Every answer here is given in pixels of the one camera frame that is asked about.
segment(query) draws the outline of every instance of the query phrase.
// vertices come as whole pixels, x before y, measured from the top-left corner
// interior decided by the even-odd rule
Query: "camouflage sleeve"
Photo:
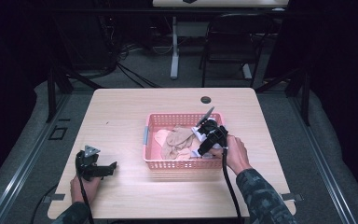
[[[73,203],[57,217],[53,224],[82,224],[86,222],[89,214],[90,210],[85,203]]]
[[[237,185],[248,205],[251,223],[296,223],[281,196],[257,170],[239,173]]]

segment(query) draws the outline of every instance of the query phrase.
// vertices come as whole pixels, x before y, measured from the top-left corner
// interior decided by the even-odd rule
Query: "table leg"
[[[179,66],[179,49],[178,49],[178,35],[176,33],[176,17],[172,19],[172,64],[171,64],[171,79],[178,78],[178,66]]]

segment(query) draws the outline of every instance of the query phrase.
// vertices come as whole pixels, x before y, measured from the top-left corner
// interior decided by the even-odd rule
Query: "wrist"
[[[249,169],[253,169],[253,167],[251,165],[247,164],[247,165],[242,165],[242,166],[236,167],[232,171],[234,172],[235,175],[238,175],[239,173],[241,173],[245,170],[249,170]]]

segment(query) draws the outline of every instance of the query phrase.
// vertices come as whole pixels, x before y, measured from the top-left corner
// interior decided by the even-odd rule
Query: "metal rail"
[[[288,99],[290,105],[295,111],[296,117],[301,124],[301,127],[304,130],[304,133],[307,135],[310,141],[313,159],[315,159],[316,166],[321,173],[321,177],[324,180],[324,184],[331,196],[334,206],[338,211],[338,215],[341,218],[342,223],[357,223],[353,214],[351,213],[351,209],[348,207],[348,204],[345,201],[344,195],[341,192],[341,188],[339,187],[336,179],[333,176],[333,173],[330,170],[330,167],[324,157],[323,152],[321,151],[321,148],[312,132],[312,129],[310,128],[310,126],[307,126],[301,118],[298,101],[294,97],[289,97]]]
[[[57,115],[59,115],[62,112],[62,110],[68,103],[69,98],[70,95],[67,94],[64,94],[62,96],[62,99],[59,101],[57,106],[58,107]],[[0,223],[5,222],[7,213],[9,212],[11,206],[13,205],[17,196],[19,195],[19,192],[22,186],[24,185],[25,181],[27,180],[28,175],[31,173],[32,169],[34,168],[34,165],[37,159],[39,158],[39,155],[41,154],[42,146],[46,141],[48,133],[50,133],[54,129],[55,127],[54,125],[57,120],[58,120],[58,116],[55,116],[50,123],[45,124],[45,127],[43,128],[43,130],[41,131],[41,133],[36,139],[34,147],[30,151],[28,156],[24,158],[16,174],[13,175],[12,179],[7,185],[5,192],[2,194],[2,197],[0,198]]]

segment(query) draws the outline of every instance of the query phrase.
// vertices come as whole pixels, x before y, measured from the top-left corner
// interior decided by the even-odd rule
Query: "person's left hand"
[[[82,178],[83,187],[84,190],[86,191],[89,204],[92,204],[92,202],[94,201],[100,182],[101,182],[100,177],[93,177],[90,181],[87,181]],[[80,182],[79,179],[77,178],[77,175],[74,177],[74,179],[71,180],[71,196],[72,196],[72,203],[84,202],[83,196],[81,194]]]

